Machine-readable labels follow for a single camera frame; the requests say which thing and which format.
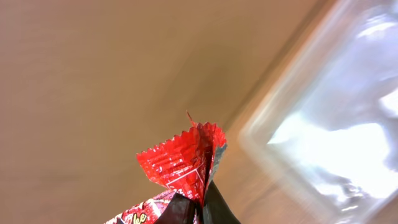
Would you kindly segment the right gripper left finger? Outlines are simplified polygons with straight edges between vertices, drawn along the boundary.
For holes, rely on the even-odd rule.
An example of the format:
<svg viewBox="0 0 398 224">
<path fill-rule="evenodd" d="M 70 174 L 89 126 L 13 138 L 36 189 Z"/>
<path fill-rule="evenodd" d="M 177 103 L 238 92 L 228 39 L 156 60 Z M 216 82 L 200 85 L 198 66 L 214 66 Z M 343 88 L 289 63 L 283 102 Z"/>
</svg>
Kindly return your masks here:
<svg viewBox="0 0 398 224">
<path fill-rule="evenodd" d="M 176 193 L 154 224 L 193 224 L 196 203 Z"/>
</svg>

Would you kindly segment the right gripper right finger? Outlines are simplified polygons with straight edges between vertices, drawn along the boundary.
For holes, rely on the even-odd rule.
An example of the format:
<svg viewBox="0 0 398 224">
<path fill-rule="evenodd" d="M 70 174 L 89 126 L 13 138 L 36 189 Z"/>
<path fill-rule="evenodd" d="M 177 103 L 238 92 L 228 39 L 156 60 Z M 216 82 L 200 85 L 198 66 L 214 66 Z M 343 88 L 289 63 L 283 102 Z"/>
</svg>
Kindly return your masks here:
<svg viewBox="0 0 398 224">
<path fill-rule="evenodd" d="M 202 214 L 204 224 L 241 224 L 213 181 L 208 186 Z"/>
</svg>

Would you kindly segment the red snack wrapper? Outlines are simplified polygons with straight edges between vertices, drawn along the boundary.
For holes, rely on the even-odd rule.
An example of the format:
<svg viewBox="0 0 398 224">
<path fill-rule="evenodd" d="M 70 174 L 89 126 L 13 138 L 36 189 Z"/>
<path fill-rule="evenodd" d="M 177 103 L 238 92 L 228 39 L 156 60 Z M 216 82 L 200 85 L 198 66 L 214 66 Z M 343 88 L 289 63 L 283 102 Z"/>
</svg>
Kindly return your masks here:
<svg viewBox="0 0 398 224">
<path fill-rule="evenodd" d="M 215 123 L 191 122 L 187 131 L 137 154 L 147 178 L 165 191 L 108 220 L 106 224 L 154 223 L 178 193 L 196 203 L 193 224 L 203 223 L 205 195 L 227 147 Z"/>
</svg>

